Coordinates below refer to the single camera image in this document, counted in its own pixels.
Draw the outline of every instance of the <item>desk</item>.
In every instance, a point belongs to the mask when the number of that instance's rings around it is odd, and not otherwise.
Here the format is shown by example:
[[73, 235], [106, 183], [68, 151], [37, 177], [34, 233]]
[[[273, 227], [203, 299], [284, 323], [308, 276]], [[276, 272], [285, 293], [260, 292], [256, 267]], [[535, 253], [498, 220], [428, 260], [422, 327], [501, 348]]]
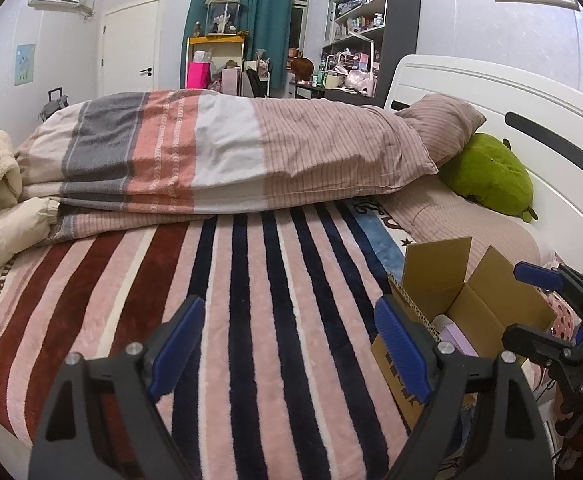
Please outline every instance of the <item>desk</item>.
[[310, 83], [296, 83], [296, 99], [308, 99], [307, 97], [300, 96], [298, 94], [299, 89], [309, 90], [311, 92], [311, 99], [328, 99], [329, 101], [335, 101], [339, 103], [347, 103], [350, 105], [376, 105], [383, 107], [383, 104], [378, 104], [377, 99], [373, 97], [367, 97], [362, 94], [350, 94], [349, 92], [343, 92], [342, 90], [325, 88], [324, 86], [315, 86]]

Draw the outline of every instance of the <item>pink bag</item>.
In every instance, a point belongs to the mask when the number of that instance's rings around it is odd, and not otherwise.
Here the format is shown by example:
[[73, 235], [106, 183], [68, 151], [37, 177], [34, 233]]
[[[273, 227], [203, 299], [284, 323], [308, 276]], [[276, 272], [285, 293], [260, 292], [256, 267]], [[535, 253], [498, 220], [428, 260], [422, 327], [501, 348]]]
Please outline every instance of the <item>pink bag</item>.
[[210, 63], [189, 63], [187, 68], [187, 88], [206, 89], [210, 81]]
[[224, 68], [222, 69], [222, 92], [225, 95], [238, 95], [238, 79], [240, 69]]

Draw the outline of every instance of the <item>green plush toy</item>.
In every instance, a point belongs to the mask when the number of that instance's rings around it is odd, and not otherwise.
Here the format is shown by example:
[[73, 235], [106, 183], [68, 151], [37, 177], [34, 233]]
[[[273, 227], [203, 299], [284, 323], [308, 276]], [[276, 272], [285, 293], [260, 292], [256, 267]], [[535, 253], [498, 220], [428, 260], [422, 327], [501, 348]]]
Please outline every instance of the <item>green plush toy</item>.
[[460, 196], [526, 222], [538, 220], [531, 208], [533, 184], [507, 139], [474, 134], [465, 149], [441, 167], [440, 176]]

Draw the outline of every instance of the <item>white bed headboard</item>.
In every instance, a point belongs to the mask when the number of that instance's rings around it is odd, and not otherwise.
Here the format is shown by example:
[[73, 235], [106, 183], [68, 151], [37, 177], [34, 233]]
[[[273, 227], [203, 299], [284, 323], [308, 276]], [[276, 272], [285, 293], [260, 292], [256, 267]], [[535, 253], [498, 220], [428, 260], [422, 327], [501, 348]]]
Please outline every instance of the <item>white bed headboard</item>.
[[487, 122], [479, 129], [511, 141], [534, 185], [534, 222], [571, 267], [583, 273], [583, 170], [545, 144], [508, 126], [515, 112], [583, 150], [583, 94], [540, 75], [458, 57], [406, 56], [398, 67], [385, 109], [413, 104], [439, 92], [468, 101]]

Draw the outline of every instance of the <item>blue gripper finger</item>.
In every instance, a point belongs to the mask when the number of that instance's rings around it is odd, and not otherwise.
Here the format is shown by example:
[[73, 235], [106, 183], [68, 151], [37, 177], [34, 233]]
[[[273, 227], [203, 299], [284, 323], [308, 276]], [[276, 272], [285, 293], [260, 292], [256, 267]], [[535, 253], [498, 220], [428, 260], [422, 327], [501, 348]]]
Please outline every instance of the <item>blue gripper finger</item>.
[[147, 343], [144, 376], [149, 396], [158, 402], [174, 391], [180, 376], [200, 340], [205, 324], [205, 302], [190, 296], [174, 317], [162, 324]]
[[562, 290], [563, 279], [557, 270], [545, 269], [527, 262], [519, 262], [513, 268], [513, 276], [523, 283], [544, 288], [545, 290]]
[[406, 390], [427, 403], [440, 372], [433, 353], [435, 340], [423, 325], [411, 321], [391, 296], [378, 300], [374, 319]]

